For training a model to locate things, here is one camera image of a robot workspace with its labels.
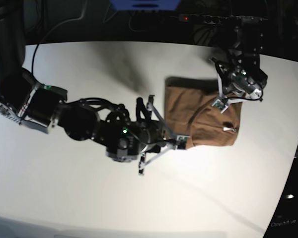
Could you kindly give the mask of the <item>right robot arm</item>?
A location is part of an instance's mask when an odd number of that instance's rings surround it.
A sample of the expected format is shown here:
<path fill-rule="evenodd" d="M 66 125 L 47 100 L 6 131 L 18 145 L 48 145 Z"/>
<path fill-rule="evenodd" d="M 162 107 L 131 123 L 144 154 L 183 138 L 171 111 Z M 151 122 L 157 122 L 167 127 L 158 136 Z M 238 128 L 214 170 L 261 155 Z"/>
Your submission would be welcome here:
<path fill-rule="evenodd" d="M 48 133 L 60 126 L 73 140 L 92 140 L 106 148 L 112 160 L 139 160 L 139 174 L 149 164 L 147 153 L 158 158 L 180 147 L 180 138 L 153 104 L 137 98 L 136 120 L 123 104 L 103 98 L 67 101 L 67 90 L 40 83 L 25 59 L 23 2 L 0 0 L 0 114 L 29 129 Z"/>

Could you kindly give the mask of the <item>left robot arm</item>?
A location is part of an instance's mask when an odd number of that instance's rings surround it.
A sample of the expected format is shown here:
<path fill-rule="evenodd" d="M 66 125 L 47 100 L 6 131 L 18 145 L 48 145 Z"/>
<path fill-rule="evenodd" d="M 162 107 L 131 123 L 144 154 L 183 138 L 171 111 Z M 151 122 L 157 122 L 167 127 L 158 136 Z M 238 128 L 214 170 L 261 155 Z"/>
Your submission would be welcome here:
<path fill-rule="evenodd" d="M 218 100 L 224 105 L 263 100 L 268 75 L 260 68 L 261 21 L 261 18 L 246 16 L 230 19 L 225 26 L 235 36 L 228 43 L 217 42 L 226 60 L 212 57 L 210 61 L 218 74 Z"/>

